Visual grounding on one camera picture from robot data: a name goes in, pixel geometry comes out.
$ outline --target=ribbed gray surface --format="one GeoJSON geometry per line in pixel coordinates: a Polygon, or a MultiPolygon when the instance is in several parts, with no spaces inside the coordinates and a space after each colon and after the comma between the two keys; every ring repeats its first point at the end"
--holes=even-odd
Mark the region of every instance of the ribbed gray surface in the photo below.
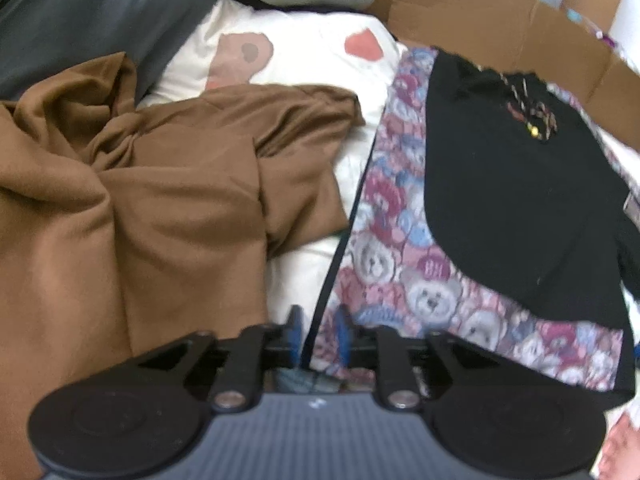
{"type": "MultiPolygon", "coordinates": [[[[198,447],[148,480],[488,480],[444,451],[417,415],[370,394],[269,394],[215,419],[198,447]]],[[[587,473],[566,480],[590,480],[587,473]]],[[[46,480],[61,480],[49,475],[46,480]]]]}

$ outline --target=pink and blue patterned fabric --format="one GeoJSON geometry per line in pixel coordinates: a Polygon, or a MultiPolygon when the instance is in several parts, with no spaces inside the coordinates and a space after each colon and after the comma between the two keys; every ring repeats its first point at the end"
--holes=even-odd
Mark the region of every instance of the pink and blue patterned fabric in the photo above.
{"type": "MultiPolygon", "coordinates": [[[[391,326],[406,337],[446,330],[565,383],[611,390],[622,330],[537,318],[462,274],[434,241],[424,212],[424,167],[426,97],[437,55],[435,49],[413,49],[400,63],[324,310],[312,367],[344,380],[372,379],[369,371],[340,364],[335,313],[344,304],[360,325],[391,326]]],[[[580,110],[570,94],[549,88],[580,110]]],[[[615,156],[603,149],[622,174],[615,156]]]]}

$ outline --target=cardboard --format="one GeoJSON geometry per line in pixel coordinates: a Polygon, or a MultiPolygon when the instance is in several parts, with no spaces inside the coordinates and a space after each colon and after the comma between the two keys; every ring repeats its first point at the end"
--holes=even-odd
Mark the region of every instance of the cardboard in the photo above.
{"type": "Polygon", "coordinates": [[[401,40],[434,45],[501,72],[536,72],[640,151],[640,76],[564,13],[538,0],[376,0],[401,40]]]}

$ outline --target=brown garment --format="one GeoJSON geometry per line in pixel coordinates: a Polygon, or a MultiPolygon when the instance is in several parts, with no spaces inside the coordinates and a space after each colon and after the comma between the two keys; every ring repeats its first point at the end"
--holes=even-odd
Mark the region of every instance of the brown garment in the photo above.
{"type": "Polygon", "coordinates": [[[134,111],[123,54],[0,105],[0,478],[54,388],[194,330],[266,320],[264,266],[346,226],[332,160],[362,117],[323,86],[134,111]]]}

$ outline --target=garment label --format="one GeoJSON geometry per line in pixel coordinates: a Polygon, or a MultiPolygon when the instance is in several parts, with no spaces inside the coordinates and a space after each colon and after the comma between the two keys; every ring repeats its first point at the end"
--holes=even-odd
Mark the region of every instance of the garment label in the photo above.
{"type": "Polygon", "coordinates": [[[640,230],[640,203],[636,200],[636,197],[632,193],[626,197],[625,206],[623,208],[626,215],[631,218],[631,221],[636,224],[638,230],[640,230]]]}

